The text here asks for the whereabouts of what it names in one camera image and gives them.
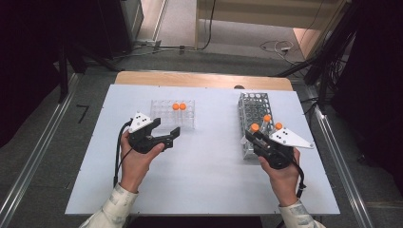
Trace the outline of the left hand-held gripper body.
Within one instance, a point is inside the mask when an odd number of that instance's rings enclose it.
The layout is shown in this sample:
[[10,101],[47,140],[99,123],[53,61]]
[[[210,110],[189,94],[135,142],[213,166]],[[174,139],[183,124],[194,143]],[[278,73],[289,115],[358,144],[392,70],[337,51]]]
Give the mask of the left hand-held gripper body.
[[137,112],[128,128],[130,146],[137,152],[146,154],[154,146],[155,138],[150,130],[153,120],[141,112]]

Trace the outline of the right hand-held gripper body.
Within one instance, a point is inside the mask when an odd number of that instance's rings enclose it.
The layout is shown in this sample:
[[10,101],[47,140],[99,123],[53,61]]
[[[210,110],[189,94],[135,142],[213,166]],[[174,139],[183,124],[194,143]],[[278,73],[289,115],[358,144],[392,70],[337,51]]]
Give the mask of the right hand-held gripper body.
[[274,130],[267,136],[269,143],[254,140],[254,153],[265,158],[274,169],[288,167],[294,160],[294,148],[313,149],[314,145],[300,137],[287,127],[275,132]]

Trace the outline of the clear acrylic tube rack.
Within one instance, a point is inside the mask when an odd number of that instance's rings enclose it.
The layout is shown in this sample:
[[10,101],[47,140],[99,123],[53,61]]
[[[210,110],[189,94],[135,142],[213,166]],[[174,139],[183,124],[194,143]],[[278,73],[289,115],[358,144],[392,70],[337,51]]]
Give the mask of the clear acrylic tube rack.
[[[186,104],[186,113],[185,113],[185,126],[181,126],[181,114],[179,110],[179,126],[174,124],[173,120],[173,109],[172,105],[174,103],[185,103]],[[161,128],[175,128],[182,127],[184,129],[193,129],[195,127],[195,101],[194,100],[152,100],[151,101],[151,109],[150,114],[151,118],[160,118],[161,119]]]

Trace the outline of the metal tube rack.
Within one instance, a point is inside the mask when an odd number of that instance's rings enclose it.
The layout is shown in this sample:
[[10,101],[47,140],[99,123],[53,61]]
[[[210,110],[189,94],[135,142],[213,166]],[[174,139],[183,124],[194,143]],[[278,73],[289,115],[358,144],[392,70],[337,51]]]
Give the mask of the metal tube rack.
[[245,160],[252,160],[252,159],[256,160],[258,156],[254,152],[253,153],[244,152],[244,144],[246,143],[244,132],[246,130],[249,131],[251,124],[258,124],[260,131],[263,116],[266,114],[269,114],[272,120],[271,120],[271,129],[269,132],[265,133],[265,135],[268,136],[274,129],[275,124],[269,102],[269,96],[267,93],[261,93],[261,92],[242,92],[240,94],[238,108],[240,114],[240,126],[242,135],[240,143],[242,144],[243,158]]

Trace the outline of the person's left hand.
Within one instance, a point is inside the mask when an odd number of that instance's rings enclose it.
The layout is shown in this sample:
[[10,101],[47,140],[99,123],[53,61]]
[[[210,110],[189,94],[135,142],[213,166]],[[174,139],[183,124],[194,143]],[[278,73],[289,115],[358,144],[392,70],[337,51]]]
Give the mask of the person's left hand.
[[163,151],[164,144],[159,143],[146,154],[142,154],[132,149],[128,137],[128,131],[125,131],[121,137],[122,177],[120,185],[126,191],[136,194],[151,162]]

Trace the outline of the person's right hand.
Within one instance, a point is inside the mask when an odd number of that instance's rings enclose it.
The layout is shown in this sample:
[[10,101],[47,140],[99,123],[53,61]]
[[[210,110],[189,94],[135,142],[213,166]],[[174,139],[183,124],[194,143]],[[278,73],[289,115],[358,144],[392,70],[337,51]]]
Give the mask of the person's right hand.
[[279,206],[286,207],[297,202],[297,181],[299,172],[297,167],[290,164],[283,169],[274,169],[269,162],[259,157],[261,168],[268,174],[274,194],[276,195]]

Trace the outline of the wooden table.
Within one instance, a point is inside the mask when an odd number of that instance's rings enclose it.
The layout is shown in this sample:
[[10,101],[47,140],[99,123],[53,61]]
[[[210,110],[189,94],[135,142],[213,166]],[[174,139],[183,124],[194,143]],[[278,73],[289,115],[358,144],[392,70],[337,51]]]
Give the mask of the wooden table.
[[115,84],[293,90],[286,78],[172,71],[122,71],[117,74]]

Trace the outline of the grey power strip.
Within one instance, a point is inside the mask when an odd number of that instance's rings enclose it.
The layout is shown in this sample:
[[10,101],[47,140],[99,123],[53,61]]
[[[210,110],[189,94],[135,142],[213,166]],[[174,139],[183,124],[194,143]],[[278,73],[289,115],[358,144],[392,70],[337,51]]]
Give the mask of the grey power strip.
[[158,48],[161,45],[162,40],[136,40],[134,47],[152,47]]

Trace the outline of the black metal stand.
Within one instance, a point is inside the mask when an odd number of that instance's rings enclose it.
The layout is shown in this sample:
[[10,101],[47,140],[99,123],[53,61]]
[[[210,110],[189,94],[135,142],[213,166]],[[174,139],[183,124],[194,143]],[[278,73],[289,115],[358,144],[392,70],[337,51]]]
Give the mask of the black metal stand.
[[361,0],[352,0],[347,11],[336,25],[335,30],[317,54],[277,74],[277,77],[285,78],[308,67],[308,72],[303,77],[303,80],[307,86],[312,86],[317,80],[320,80],[316,105],[321,111],[325,110],[326,91],[333,71],[332,64],[336,63],[341,58],[346,47],[355,36],[357,29],[357,12],[360,7],[360,2]]

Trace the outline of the black tripod stand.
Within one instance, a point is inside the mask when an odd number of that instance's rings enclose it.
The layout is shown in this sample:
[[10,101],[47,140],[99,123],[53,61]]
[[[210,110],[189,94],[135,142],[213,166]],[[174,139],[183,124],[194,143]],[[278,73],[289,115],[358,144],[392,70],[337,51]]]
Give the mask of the black tripod stand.
[[70,64],[76,73],[85,73],[87,64],[84,57],[89,57],[101,66],[114,72],[123,71],[122,68],[112,65],[101,56],[95,54],[93,51],[84,47],[77,42],[64,41],[59,46],[58,50],[58,64],[59,64],[59,78],[60,78],[60,97],[59,104],[63,102],[68,93],[69,85],[67,84],[67,64]]

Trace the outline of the dark cabinet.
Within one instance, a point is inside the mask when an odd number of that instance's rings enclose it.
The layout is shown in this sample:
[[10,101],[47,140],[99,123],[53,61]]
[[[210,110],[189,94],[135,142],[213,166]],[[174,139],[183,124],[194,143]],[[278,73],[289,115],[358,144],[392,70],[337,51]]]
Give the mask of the dark cabinet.
[[144,21],[141,0],[99,0],[111,58],[133,49]]

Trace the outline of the black curtain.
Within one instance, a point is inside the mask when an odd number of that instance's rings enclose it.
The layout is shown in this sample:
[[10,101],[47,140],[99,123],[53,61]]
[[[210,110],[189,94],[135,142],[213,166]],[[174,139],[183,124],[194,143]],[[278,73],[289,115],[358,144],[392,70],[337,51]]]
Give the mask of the black curtain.
[[357,146],[403,192],[403,0],[353,0],[355,33],[336,83],[334,110],[358,134]]
[[76,30],[91,0],[0,0],[0,147],[6,145],[47,95],[63,81],[54,63],[86,67]]

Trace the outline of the aluminium floor rail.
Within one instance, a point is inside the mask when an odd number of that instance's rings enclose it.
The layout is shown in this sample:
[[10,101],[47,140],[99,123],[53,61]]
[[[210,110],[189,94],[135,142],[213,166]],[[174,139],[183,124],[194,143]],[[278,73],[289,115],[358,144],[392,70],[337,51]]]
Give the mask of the aluminium floor rail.
[[46,127],[41,131],[41,136],[29,151],[28,159],[18,174],[15,182],[10,186],[10,190],[1,203],[0,208],[0,228],[7,228],[10,221],[25,195],[29,183],[31,182],[37,168],[43,157],[45,156],[48,145],[52,140],[60,121],[63,119],[72,97],[76,91],[76,87],[80,82],[80,74],[73,73],[68,80],[69,92],[62,102],[58,103],[53,109],[51,116],[47,121]]
[[349,204],[355,215],[355,219],[359,228],[374,228],[374,223],[370,217],[367,207],[363,198],[355,184],[355,180],[351,173],[350,168],[344,160],[342,152],[337,143],[335,134],[330,125],[328,115],[324,111],[324,108],[318,104],[314,108],[315,116],[318,120],[321,132],[330,150],[330,154],[336,166],[337,173],[340,177],[344,191],[346,193]]
[[163,18],[166,13],[169,0],[153,0],[153,1],[154,1],[153,18],[155,20],[155,24],[152,32],[152,40],[156,41],[158,39],[163,24]]

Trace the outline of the light wooden furniture frame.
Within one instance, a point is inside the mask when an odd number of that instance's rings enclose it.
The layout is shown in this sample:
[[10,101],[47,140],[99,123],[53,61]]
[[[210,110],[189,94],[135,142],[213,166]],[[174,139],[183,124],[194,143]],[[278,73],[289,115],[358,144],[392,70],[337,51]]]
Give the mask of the light wooden furniture frame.
[[314,56],[352,0],[197,0],[196,29],[201,19],[292,28],[305,58]]

